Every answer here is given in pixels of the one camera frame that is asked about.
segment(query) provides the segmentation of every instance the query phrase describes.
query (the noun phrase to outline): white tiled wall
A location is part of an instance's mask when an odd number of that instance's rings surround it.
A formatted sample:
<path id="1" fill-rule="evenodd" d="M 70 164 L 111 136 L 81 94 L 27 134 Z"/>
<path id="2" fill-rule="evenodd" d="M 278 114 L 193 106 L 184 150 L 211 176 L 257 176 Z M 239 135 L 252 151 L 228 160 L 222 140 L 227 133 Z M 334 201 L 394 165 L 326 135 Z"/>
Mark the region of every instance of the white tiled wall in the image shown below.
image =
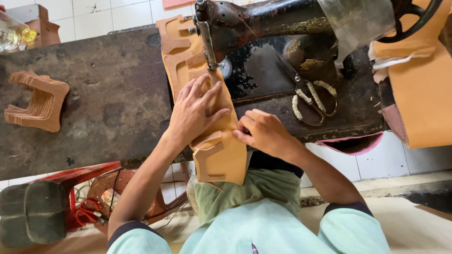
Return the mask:
<path id="1" fill-rule="evenodd" d="M 227 1 L 237 5 L 260 2 L 260 0 Z M 164 10 L 161 0 L 0 0 L 0 5 L 5 5 L 7 9 L 34 3 L 47 8 L 49 20 L 61 26 L 59 30 L 61 42 L 101 36 L 110 31 L 152 24 L 159 19 L 167 19 L 178 14 L 191 15 L 194 12 L 194 2 Z M 351 181 L 452 169 L 450 159 L 452 146 L 409 150 L 392 132 L 385 132 L 381 143 L 375 149 L 360 156 L 344 155 L 314 144 L 307 144 L 306 147 L 331 163 Z M 191 175 L 195 174 L 193 162 L 188 164 L 188 169 Z M 43 176 L 0 181 L 0 190 L 9 185 L 26 183 L 41 177 Z M 183 193 L 185 190 L 185 184 L 181 182 L 183 180 L 180 166 L 172 165 L 162 184 L 166 202 L 171 202 Z M 301 186 L 312 186 L 307 176 L 301 179 Z"/>
<path id="2" fill-rule="evenodd" d="M 262 0 L 224 0 L 237 5 Z M 70 42 L 108 32 L 153 24 L 176 15 L 192 15 L 191 4 L 163 9 L 162 0 L 0 0 L 6 9 L 40 4 L 47 8 L 49 20 L 58 24 L 61 42 Z"/>

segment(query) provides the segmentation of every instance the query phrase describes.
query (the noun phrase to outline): scissors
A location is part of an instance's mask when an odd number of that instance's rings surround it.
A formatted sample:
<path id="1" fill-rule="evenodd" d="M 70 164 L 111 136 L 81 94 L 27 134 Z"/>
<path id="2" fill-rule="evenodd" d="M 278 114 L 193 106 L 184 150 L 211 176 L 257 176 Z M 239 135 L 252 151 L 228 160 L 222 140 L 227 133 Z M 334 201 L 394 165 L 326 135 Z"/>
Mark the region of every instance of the scissors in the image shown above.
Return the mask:
<path id="1" fill-rule="evenodd" d="M 325 120 L 325 115 L 328 117 L 334 116 L 336 114 L 337 111 L 337 93 L 336 90 L 329 84 L 323 82 L 323 81 L 314 81 L 314 84 L 317 86 L 321 86 L 325 89 L 328 90 L 328 92 L 334 97 L 334 110 L 332 113 L 327 113 L 325 106 L 323 105 L 323 103 L 320 101 L 320 98 L 317 94 L 317 92 L 314 89 L 314 86 L 311 82 L 304 80 L 301 78 L 301 76 L 298 74 L 298 72 L 292 67 L 292 65 L 287 62 L 286 59 L 284 59 L 283 56 L 281 56 L 274 48 L 272 48 L 275 55 L 277 56 L 279 62 L 282 64 L 282 66 L 284 67 L 284 70 L 286 71 L 286 73 L 289 75 L 289 77 L 291 78 L 291 80 L 295 83 L 295 92 L 297 95 L 295 95 L 293 97 L 292 100 L 292 109 L 295 113 L 295 116 L 298 118 L 298 120 L 300 120 L 301 122 L 304 122 L 306 124 L 312 125 L 312 126 L 320 126 L 323 124 L 323 121 Z M 314 98 L 316 104 L 318 105 L 318 107 L 314 104 L 314 102 L 312 101 L 311 98 L 309 98 L 305 93 L 303 93 L 303 91 L 301 90 L 303 87 L 308 87 L 309 91 L 312 94 L 312 97 Z M 313 109 L 315 109 L 315 111 L 319 114 L 321 120 L 319 122 L 309 122 L 306 119 L 303 118 L 303 116 L 301 115 L 300 111 L 298 110 L 298 96 L 300 96 L 306 103 L 308 103 L 309 106 L 311 106 Z"/>
<path id="2" fill-rule="evenodd" d="M 97 211 L 86 208 L 87 203 L 93 204 L 96 207 Z M 108 220 L 103 218 L 102 213 L 100 213 L 99 211 L 100 206 L 96 201 L 92 199 L 85 199 L 80 203 L 79 209 L 75 212 L 75 218 L 82 226 L 86 226 L 86 223 L 84 223 L 80 219 L 81 215 L 85 215 L 86 217 L 88 217 L 88 219 L 92 223 L 101 222 L 102 224 L 108 224 Z"/>

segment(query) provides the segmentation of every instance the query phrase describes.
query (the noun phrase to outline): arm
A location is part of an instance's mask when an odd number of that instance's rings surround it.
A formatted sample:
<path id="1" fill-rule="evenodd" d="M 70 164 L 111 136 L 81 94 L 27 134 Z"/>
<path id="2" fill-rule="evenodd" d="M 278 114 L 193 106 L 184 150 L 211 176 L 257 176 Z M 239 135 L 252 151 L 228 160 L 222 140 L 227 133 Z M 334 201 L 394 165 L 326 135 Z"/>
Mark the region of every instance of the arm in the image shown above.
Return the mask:
<path id="1" fill-rule="evenodd" d="M 326 202 L 366 204 L 344 175 L 291 136 L 276 116 L 258 109 L 248 110 L 233 133 L 239 141 L 302 168 Z"/>
<path id="2" fill-rule="evenodd" d="M 200 90 L 207 79 L 207 75 L 193 79 L 180 91 L 168 129 L 129 181 L 108 221 L 108 239 L 121 225 L 141 220 L 154 201 L 173 159 L 215 121 L 231 113 L 230 109 L 223 108 L 206 116 L 207 105 L 221 90 L 218 82 L 201 98 Z"/>

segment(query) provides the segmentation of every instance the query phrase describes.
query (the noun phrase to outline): sewing machine handwheel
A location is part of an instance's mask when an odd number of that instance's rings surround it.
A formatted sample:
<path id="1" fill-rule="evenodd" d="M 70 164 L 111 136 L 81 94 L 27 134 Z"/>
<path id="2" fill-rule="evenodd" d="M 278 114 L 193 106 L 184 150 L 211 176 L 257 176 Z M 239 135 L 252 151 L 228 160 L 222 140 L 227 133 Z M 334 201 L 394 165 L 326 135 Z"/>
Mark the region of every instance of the sewing machine handwheel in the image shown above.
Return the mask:
<path id="1" fill-rule="evenodd" d="M 433 17 L 433 15 L 438 10 L 439 6 L 441 5 L 441 2 L 443 0 L 431 0 L 427 9 L 422 9 L 421 7 L 414 5 L 412 3 L 409 3 L 407 7 L 402 11 L 402 13 L 396 15 L 395 20 L 395 36 L 392 37 L 383 37 L 379 39 L 379 42 L 382 43 L 393 43 L 393 42 L 399 42 L 403 39 L 408 38 L 415 32 L 419 31 L 430 19 Z M 400 22 L 400 18 L 405 14 L 414 14 L 419 16 L 419 20 L 408 30 L 403 32 L 402 29 L 402 23 Z"/>

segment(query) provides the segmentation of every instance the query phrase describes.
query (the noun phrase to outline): shirt sleeve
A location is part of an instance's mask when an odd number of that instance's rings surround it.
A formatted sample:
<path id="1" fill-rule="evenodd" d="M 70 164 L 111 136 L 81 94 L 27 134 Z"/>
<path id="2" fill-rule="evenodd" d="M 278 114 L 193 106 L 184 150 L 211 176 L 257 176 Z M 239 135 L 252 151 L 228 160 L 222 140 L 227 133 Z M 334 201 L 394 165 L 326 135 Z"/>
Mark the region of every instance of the shirt sleeve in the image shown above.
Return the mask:
<path id="1" fill-rule="evenodd" d="M 120 226 L 108 240 L 107 254 L 171 254 L 168 243 L 153 229 L 138 221 Z"/>
<path id="2" fill-rule="evenodd" d="M 391 253 L 380 223 L 362 203 L 330 204 L 320 221 L 318 237 L 336 253 Z"/>

